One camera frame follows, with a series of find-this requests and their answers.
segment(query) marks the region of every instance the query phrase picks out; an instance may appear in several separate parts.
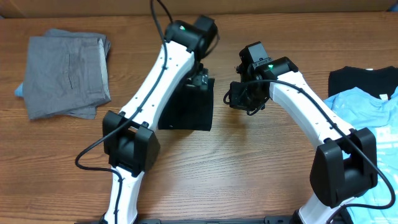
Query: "pile of clothes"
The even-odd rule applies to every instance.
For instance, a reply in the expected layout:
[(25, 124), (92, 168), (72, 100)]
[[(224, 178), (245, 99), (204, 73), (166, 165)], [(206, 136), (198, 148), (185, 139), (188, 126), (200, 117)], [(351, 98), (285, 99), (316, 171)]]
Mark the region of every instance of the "pile of clothes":
[(31, 37), (23, 97), (29, 119), (66, 114), (94, 119), (96, 107), (111, 101), (106, 56), (110, 41), (103, 34), (50, 29)]
[[(326, 105), (359, 130), (369, 128), (376, 137), (377, 166), (398, 194), (398, 68), (379, 70), (345, 67), (330, 73)], [(386, 205), (387, 185), (377, 186), (352, 203)], [(348, 207), (354, 224), (398, 223), (398, 203), (386, 210)]]

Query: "brown wooden surface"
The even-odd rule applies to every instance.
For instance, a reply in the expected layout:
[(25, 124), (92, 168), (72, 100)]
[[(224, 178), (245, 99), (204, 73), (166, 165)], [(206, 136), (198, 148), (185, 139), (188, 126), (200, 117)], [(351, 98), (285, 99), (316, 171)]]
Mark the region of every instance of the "brown wooden surface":
[[(345, 65), (398, 64), (398, 14), (328, 13), (214, 16), (221, 40), (203, 63), (216, 78), (213, 128), (158, 131), (162, 153), (142, 183), (143, 218), (258, 218), (288, 215), (311, 194), (313, 149), (273, 102), (255, 116), (222, 97), (239, 80), (238, 52), (262, 41), (273, 58), (288, 56), (323, 99), (328, 74)], [(175, 17), (193, 22), (194, 17)], [(162, 17), (165, 27), (167, 18)], [(29, 121), (14, 89), (24, 79), (30, 36), (57, 27), (100, 32), (112, 42), (108, 73), (112, 102), (95, 120), (68, 116)], [(111, 174), (80, 170), (75, 156), (101, 137), (107, 110), (119, 111), (152, 68), (160, 40), (152, 19), (91, 17), (0, 21), (0, 223), (96, 220), (107, 209)], [(82, 163), (107, 167), (97, 147)]]
[[(163, 0), (173, 15), (386, 11), (395, 0)], [(157, 7), (160, 14), (165, 14)], [(150, 15), (149, 0), (0, 0), (6, 17)]]

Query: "table surface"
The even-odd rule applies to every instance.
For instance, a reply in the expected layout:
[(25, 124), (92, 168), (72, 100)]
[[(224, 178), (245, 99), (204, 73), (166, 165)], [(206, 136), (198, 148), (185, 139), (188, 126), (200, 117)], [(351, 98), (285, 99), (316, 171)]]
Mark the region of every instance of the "table surface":
[[(203, 63), (216, 78), (213, 128), (157, 131), (161, 154), (144, 177), (141, 218), (259, 218), (290, 215), (309, 198), (314, 151), (277, 104), (255, 116), (223, 104), (245, 45), (262, 41), (273, 58), (289, 57), (322, 99), (328, 75), (346, 65), (398, 63), (398, 14), (388, 12), (212, 16), (221, 40)], [(178, 16), (187, 22), (196, 17)], [(167, 18), (160, 18), (163, 28)], [(24, 79), (28, 39), (49, 28), (99, 32), (112, 42), (112, 102), (95, 120), (56, 116), (29, 121), (14, 89)], [(149, 16), (0, 20), (0, 223), (73, 223), (106, 211), (111, 174), (80, 170), (76, 155), (101, 137), (107, 110), (119, 111), (159, 53)], [(82, 163), (108, 167), (103, 147)]]

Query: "white tag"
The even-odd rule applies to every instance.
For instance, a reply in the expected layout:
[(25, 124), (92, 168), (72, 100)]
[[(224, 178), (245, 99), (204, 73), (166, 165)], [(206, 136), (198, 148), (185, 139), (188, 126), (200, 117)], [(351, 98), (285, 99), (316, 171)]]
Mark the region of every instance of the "white tag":
[(387, 101), (388, 100), (388, 95), (387, 94), (380, 94), (380, 99)]

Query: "gray cloth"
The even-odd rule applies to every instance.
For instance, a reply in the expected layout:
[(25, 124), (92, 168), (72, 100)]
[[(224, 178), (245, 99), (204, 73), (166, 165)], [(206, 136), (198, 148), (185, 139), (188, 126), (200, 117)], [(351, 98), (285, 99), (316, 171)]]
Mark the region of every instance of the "gray cloth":
[[(111, 42), (106, 38), (106, 36), (104, 34), (97, 34), (97, 33), (91, 33), (91, 32), (69, 32), (69, 31), (60, 30), (60, 29), (49, 29), (44, 34), (44, 36), (45, 37), (72, 37), (72, 38), (77, 38), (77, 37), (99, 38), (102, 40), (102, 43), (103, 43), (105, 57), (108, 55), (109, 49), (111, 47)], [(108, 87), (108, 74), (107, 74), (107, 72), (105, 74), (106, 74), (105, 76), (103, 75), (103, 85), (104, 85), (104, 90), (106, 92), (106, 100), (107, 100), (105, 103), (107, 103), (107, 102), (111, 101), (111, 97), (109, 94), (109, 87)], [(96, 114), (95, 106), (89, 106), (86, 108), (80, 108), (80, 109), (76, 109), (76, 110), (67, 111), (65, 114), (70, 115), (70, 116), (76, 116), (79, 118), (94, 119), (95, 114)]]
[(31, 37), (23, 87), (29, 119), (71, 110), (73, 116), (95, 116), (95, 106), (110, 100), (99, 52), (97, 37)]

